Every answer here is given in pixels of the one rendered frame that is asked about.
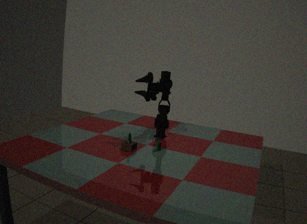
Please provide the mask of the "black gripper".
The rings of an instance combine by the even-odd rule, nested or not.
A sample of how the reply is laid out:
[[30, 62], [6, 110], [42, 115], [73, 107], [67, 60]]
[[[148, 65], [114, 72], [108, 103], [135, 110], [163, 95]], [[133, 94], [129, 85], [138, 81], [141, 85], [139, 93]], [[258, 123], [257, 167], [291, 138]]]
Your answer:
[[146, 76], [137, 79], [136, 82], [145, 82], [148, 83], [148, 89], [145, 92], [145, 90], [140, 90], [140, 91], [135, 91], [134, 93], [137, 93], [139, 95], [142, 95], [146, 101], [150, 101], [150, 92], [152, 91], [152, 86], [157, 86], [160, 88], [160, 90], [158, 90], [157, 92], [161, 91], [161, 83], [157, 82], [157, 83], [152, 83], [153, 82], [153, 73], [152, 72], [148, 72], [148, 75], [146, 74]]

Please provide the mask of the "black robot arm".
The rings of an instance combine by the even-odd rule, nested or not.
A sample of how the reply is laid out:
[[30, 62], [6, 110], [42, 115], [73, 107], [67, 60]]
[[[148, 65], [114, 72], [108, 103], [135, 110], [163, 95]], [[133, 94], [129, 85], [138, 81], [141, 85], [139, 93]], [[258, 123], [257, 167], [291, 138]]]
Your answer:
[[[154, 122], [154, 127], [156, 128], [156, 135], [154, 137], [158, 137], [158, 138], [165, 138], [165, 129], [169, 128], [169, 121], [167, 119], [167, 115], [170, 112], [170, 102], [169, 102], [169, 94], [170, 92], [170, 88], [172, 88], [172, 80], [170, 80], [171, 77], [171, 72], [168, 71], [162, 71], [161, 72], [161, 79], [159, 80], [159, 82], [161, 83], [161, 91], [162, 92], [162, 97], [161, 100], [158, 104], [158, 111], [160, 114], [157, 114], [157, 117], [155, 118], [155, 122]], [[158, 90], [160, 90], [159, 87], [157, 86], [152, 86], [152, 91], [150, 93], [150, 98], [153, 101], [156, 101], [157, 97], [156, 94], [159, 94], [159, 92], [157, 92]], [[161, 101], [168, 101], [169, 106], [167, 105], [160, 105]]]

